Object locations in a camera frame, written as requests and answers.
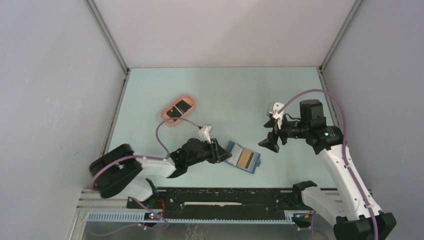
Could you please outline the blue card holder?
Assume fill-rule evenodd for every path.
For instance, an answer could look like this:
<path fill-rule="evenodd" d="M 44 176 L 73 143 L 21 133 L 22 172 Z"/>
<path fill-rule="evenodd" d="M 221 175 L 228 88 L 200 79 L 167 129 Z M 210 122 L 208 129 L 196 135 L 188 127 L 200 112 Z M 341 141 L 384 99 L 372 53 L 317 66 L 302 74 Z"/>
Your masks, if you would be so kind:
<path fill-rule="evenodd" d="M 237 143 L 235 143 L 233 141 L 229 141 L 228 144 L 227 144 L 227 146 L 226 146 L 226 150 L 228 152 L 231 152 L 232 153 L 232 157 L 229 158 L 229 159 L 227 159 L 227 160 L 225 160 L 225 162 L 227 164 L 229 164 L 229 165 L 237 168 L 237 169 L 240 169 L 242 171 L 248 172 L 250 174 L 254 174 L 255 171 L 256 171 L 256 169 L 261 165 L 261 159 L 260 159 L 261 154 L 258 153 L 258 152 L 255 152 L 255 151 L 253 151 L 251 149 L 248 149 L 248 150 L 250 150 L 250 151 L 252 151 L 252 152 L 255 153 L 255 157 L 251 161 L 251 164 L 250 164 L 249 168 L 248 169 L 245 169 L 243 167 L 237 166 L 237 162 L 239 160 L 239 157 L 241 155 L 241 152 L 244 149 L 248 149 L 248 148 L 245 148 L 245 147 L 243 147 L 243 146 L 241 146 L 241 145 L 239 145 L 239 144 L 237 144 Z"/>

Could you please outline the pink oval tray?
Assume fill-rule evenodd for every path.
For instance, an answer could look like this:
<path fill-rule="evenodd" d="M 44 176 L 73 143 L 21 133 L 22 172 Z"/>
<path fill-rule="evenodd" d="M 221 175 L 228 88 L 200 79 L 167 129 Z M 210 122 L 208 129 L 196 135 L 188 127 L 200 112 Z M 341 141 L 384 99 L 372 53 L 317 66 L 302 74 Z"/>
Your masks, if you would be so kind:
<path fill-rule="evenodd" d="M 182 94 L 168 104 L 160 113 L 169 127 L 176 127 L 195 110 L 196 101 L 189 94 Z"/>

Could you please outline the black credit card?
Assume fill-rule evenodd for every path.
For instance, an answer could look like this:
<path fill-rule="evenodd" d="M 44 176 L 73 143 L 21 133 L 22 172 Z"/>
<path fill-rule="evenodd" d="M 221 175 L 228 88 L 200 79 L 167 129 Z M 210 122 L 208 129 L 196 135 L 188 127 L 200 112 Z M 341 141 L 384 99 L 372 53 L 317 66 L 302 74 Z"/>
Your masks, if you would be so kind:
<path fill-rule="evenodd" d="M 166 115 L 169 116 L 170 118 L 180 118 L 183 114 L 185 114 L 191 108 L 192 106 L 188 104 L 186 101 L 180 100 L 170 110 L 166 112 Z"/>

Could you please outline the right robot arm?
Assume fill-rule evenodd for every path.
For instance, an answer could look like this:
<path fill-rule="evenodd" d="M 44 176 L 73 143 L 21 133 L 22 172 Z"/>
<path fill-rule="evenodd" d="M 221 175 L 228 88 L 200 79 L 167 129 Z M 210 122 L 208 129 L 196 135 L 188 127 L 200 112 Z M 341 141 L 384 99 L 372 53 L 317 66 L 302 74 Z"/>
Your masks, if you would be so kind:
<path fill-rule="evenodd" d="M 299 118 L 283 113 L 283 107 L 280 102 L 269 105 L 269 120 L 264 127 L 271 131 L 258 145 L 277 153 L 279 140 L 285 145 L 288 139 L 304 139 L 322 158 L 341 197 L 341 202 L 336 202 L 308 180 L 293 185 L 291 204 L 316 211 L 332 226 L 338 240 L 385 240 L 396 226 L 396 219 L 391 212 L 383 212 L 367 190 L 348 147 L 343 145 L 341 129 L 327 124 L 323 104 L 318 99 L 301 101 Z"/>

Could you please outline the gold credit card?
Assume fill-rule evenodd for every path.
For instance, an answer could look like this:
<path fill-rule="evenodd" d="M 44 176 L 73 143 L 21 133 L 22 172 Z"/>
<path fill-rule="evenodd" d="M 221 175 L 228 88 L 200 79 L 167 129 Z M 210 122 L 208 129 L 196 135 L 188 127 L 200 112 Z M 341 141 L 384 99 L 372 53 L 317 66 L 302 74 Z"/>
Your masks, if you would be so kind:
<path fill-rule="evenodd" d="M 248 149 L 243 149 L 240 156 L 239 156 L 237 166 L 244 168 L 244 169 L 248 169 L 254 158 L 255 158 L 254 152 L 252 152 L 251 150 L 248 150 Z"/>

